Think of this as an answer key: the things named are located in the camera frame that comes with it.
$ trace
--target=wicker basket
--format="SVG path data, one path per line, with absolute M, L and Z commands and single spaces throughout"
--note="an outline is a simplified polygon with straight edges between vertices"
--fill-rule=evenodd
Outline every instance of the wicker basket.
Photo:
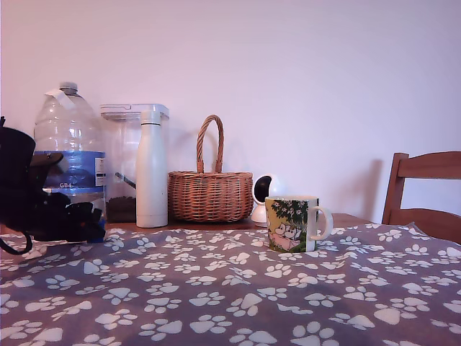
M 218 159 L 214 173 L 204 173 L 203 138 L 215 121 L 219 130 Z M 222 173 L 224 130 L 217 115 L 207 117 L 197 139 L 197 172 L 171 172 L 168 182 L 169 214 L 196 222 L 232 222 L 248 218 L 253 209 L 253 174 Z

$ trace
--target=blue label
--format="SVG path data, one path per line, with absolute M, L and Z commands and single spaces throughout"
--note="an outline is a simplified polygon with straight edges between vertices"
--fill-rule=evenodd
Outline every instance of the blue label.
M 62 174 L 49 174 L 43 188 L 64 194 L 103 192 L 104 157 L 100 151 L 36 151 L 36 154 L 62 153 L 69 168 Z

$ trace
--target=white camera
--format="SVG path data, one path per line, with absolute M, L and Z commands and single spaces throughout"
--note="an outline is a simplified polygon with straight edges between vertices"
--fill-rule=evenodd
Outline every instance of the white camera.
M 256 208 L 251 214 L 251 220 L 258 227 L 267 227 L 266 218 L 266 197 L 281 195 L 284 192 L 284 187 L 273 174 L 265 174 L 255 180 L 251 194 L 256 202 Z

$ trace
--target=wooden chair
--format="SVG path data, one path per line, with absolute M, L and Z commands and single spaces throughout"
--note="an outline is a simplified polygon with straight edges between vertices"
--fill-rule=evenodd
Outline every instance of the wooden chair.
M 413 222 L 426 234 L 461 244 L 461 216 L 431 209 L 400 209 L 405 178 L 461 179 L 461 151 L 415 156 L 395 153 L 382 223 Z

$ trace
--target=mug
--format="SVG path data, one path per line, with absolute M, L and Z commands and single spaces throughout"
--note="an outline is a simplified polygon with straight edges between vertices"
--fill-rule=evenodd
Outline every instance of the mug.
M 269 247 L 278 252 L 308 252 L 315 243 L 330 235 L 333 217 L 328 209 L 319 206 L 313 196 L 266 197 Z M 318 211 L 326 219 L 325 231 L 317 234 Z

